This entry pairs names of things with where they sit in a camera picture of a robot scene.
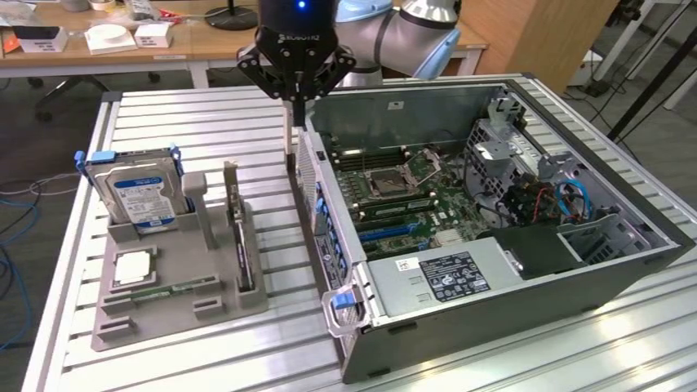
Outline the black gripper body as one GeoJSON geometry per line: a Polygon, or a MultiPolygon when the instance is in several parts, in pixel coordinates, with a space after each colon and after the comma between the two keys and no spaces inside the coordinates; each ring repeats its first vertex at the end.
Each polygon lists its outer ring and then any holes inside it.
{"type": "Polygon", "coordinates": [[[337,47],[337,2],[259,2],[256,46],[287,85],[309,83],[337,47]]]}

